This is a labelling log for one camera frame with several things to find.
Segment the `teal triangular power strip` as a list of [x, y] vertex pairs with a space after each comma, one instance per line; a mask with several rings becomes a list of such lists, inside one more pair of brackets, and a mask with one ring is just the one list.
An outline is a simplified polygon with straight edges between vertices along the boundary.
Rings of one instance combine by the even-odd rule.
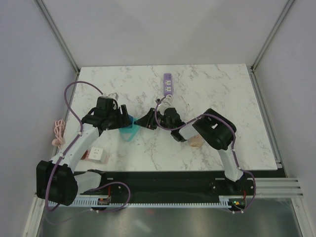
[[133, 123], [132, 126], [128, 126], [128, 127], [124, 127], [124, 128], [120, 128], [119, 129], [119, 133], [121, 135], [121, 138], [125, 141], [125, 142], [130, 142], [132, 141], [132, 139], [135, 137], [135, 135], [137, 134], [139, 130], [139, 126], [135, 125]]

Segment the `purple power strip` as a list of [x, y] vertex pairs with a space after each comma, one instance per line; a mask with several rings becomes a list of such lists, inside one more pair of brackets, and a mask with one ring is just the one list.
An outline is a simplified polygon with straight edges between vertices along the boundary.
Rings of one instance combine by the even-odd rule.
[[171, 73], [163, 75], [163, 94], [164, 96], [173, 95], [173, 77]]

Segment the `pink plug adapter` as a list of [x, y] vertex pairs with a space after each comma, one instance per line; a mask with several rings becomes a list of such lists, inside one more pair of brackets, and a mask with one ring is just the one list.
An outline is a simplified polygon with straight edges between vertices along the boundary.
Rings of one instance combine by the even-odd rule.
[[200, 148], [204, 144], [204, 139], [200, 135], [193, 136], [188, 140], [191, 147]]

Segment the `blue cube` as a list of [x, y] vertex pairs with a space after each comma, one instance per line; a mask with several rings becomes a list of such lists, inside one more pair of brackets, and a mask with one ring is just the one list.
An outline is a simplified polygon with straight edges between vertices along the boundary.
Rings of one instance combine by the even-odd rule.
[[130, 121], [130, 125], [129, 126], [132, 126], [133, 125], [133, 116], [131, 115], [128, 115], [128, 118], [129, 118], [129, 121]]

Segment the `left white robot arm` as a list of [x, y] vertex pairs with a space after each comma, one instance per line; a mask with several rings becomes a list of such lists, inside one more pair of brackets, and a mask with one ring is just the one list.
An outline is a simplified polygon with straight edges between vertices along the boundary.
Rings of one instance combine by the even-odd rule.
[[79, 130], [51, 160], [40, 161], [36, 167], [37, 197], [46, 202], [69, 206], [76, 196], [93, 190], [104, 194], [108, 181], [99, 171], [75, 175], [75, 169], [88, 148], [106, 130], [128, 127], [131, 120], [126, 105], [118, 105], [118, 94], [100, 96], [96, 106], [80, 120]]

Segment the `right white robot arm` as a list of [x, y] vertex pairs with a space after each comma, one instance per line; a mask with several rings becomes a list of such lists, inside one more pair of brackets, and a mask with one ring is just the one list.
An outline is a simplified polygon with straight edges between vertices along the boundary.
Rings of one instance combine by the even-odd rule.
[[166, 109], [163, 114], [154, 108], [142, 118], [134, 122], [135, 125], [155, 130], [157, 127], [171, 132], [171, 136], [178, 142], [185, 142], [195, 136], [201, 136], [208, 145], [216, 149], [221, 158], [226, 182], [227, 191], [231, 194], [238, 194], [244, 188], [241, 180], [243, 172], [239, 168], [234, 157], [233, 146], [236, 139], [236, 127], [228, 119], [208, 109], [196, 119], [184, 123], [175, 108]]

